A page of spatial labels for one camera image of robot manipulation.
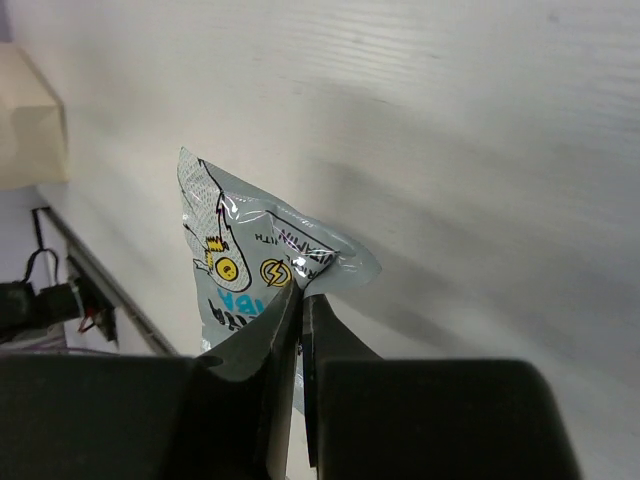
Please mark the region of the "grey snack packet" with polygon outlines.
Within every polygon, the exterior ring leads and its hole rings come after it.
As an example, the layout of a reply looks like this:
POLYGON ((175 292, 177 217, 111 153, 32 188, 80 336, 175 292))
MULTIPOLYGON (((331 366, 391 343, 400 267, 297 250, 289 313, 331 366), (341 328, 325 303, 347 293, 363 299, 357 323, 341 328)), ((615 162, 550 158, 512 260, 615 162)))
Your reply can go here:
POLYGON ((381 266, 361 243, 181 149, 177 181, 208 351, 294 281, 307 296, 363 286, 381 266))

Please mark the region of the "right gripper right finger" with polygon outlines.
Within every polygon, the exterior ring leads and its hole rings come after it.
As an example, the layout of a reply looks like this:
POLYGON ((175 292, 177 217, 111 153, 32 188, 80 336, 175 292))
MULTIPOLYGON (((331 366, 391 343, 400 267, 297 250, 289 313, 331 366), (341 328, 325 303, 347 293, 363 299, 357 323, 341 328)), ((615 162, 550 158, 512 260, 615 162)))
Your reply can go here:
POLYGON ((338 434, 355 410, 359 375, 381 357, 338 318, 324 295, 303 301, 302 350, 308 456, 321 470, 344 444, 338 434))

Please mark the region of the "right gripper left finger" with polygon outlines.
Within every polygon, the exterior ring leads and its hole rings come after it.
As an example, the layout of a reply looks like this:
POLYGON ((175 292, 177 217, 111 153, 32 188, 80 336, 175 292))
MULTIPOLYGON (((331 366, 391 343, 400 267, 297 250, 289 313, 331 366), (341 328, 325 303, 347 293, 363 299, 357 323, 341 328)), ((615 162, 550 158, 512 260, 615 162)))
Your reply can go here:
POLYGON ((284 479, 300 335, 300 288, 198 357, 209 372, 206 445, 216 479, 284 479))

